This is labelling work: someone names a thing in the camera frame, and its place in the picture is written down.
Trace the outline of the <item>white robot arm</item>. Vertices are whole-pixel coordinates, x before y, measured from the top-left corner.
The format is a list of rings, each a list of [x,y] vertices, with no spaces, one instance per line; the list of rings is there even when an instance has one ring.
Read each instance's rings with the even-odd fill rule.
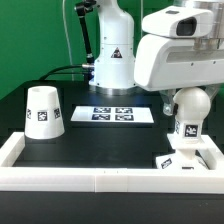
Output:
[[[115,95],[139,86],[164,96],[164,113],[174,113],[179,88],[203,86],[214,98],[224,83],[224,0],[174,0],[142,19],[137,47],[134,22],[117,0],[97,0],[100,54],[93,90]]]

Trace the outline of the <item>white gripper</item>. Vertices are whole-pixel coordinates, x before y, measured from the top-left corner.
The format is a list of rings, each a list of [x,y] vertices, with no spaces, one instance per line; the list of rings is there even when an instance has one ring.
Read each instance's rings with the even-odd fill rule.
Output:
[[[224,43],[219,49],[195,50],[193,39],[147,34],[137,48],[134,80],[147,91],[162,90],[167,116],[174,112],[176,88],[207,85],[205,92],[213,100],[224,83]]]

